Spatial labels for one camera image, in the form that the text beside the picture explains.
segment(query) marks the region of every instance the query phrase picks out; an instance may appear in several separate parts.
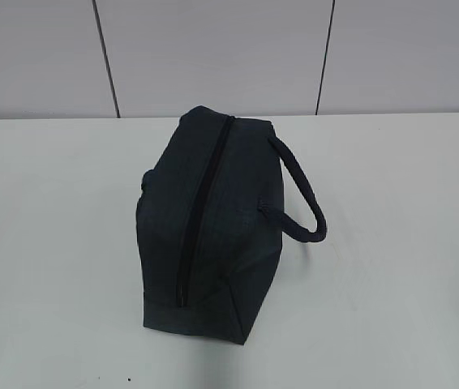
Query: bag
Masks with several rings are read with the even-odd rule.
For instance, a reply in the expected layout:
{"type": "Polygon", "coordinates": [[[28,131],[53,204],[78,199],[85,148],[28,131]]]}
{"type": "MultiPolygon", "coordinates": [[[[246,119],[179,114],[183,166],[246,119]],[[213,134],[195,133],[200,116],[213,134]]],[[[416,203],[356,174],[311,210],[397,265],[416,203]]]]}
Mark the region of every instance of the bag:
{"type": "Polygon", "coordinates": [[[327,225],[311,186],[271,122],[199,106],[179,120],[143,177],[136,230],[144,326],[244,344],[271,285],[284,231],[320,242],[327,225]],[[280,157],[318,223],[284,212],[280,157]]]}

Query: gray wall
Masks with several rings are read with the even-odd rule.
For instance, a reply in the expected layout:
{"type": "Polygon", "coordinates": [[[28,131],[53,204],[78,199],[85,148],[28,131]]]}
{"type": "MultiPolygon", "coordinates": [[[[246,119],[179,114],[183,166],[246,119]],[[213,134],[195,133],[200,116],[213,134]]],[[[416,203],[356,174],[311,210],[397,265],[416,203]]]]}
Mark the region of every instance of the gray wall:
{"type": "MultiPolygon", "coordinates": [[[[314,114],[332,0],[97,0],[122,117],[314,114]]],[[[459,111],[459,2],[336,0],[319,113],[459,111]]],[[[111,118],[91,0],[0,0],[0,118],[111,118]]]]}

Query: fabric bag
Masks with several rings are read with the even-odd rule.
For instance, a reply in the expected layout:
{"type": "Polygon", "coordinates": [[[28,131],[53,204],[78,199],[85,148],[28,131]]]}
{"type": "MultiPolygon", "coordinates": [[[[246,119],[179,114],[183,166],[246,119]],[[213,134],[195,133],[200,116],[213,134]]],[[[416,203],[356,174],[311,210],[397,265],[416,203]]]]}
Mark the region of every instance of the fabric bag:
{"type": "Polygon", "coordinates": [[[136,230],[144,326],[244,344],[275,275],[284,231],[320,242],[324,215],[271,122],[199,106],[143,177],[136,230]],[[280,159],[317,221],[284,213],[280,159]]]}

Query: black zipper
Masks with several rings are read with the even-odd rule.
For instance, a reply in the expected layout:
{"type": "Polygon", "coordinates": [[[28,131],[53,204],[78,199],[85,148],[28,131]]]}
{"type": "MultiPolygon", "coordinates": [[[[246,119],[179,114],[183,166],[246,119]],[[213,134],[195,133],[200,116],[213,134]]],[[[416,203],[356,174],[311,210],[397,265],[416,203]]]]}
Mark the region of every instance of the black zipper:
{"type": "Polygon", "coordinates": [[[228,134],[230,128],[233,125],[235,117],[228,116],[221,128],[221,133],[217,138],[217,143],[213,149],[212,156],[208,162],[208,167],[204,172],[203,179],[195,195],[194,203],[191,208],[190,217],[187,222],[187,227],[184,233],[184,239],[182,244],[181,259],[179,261],[178,277],[176,284],[176,300],[179,307],[186,306],[188,304],[188,289],[190,283],[191,264],[195,255],[195,248],[197,247],[197,240],[199,238],[200,225],[203,221],[204,209],[208,200],[208,194],[212,187],[213,179],[219,163],[221,162],[222,152],[226,141],[228,140],[228,134]]]}

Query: table surface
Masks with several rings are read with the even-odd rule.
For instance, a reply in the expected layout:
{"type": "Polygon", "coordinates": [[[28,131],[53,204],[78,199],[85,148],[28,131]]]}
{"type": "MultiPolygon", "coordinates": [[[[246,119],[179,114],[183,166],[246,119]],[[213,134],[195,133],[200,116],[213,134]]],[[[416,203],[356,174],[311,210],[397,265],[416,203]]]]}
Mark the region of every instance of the table surface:
{"type": "Polygon", "coordinates": [[[177,118],[0,121],[0,389],[459,388],[459,114],[268,119],[329,234],[284,236],[244,346],[141,325],[135,203],[177,118]]]}

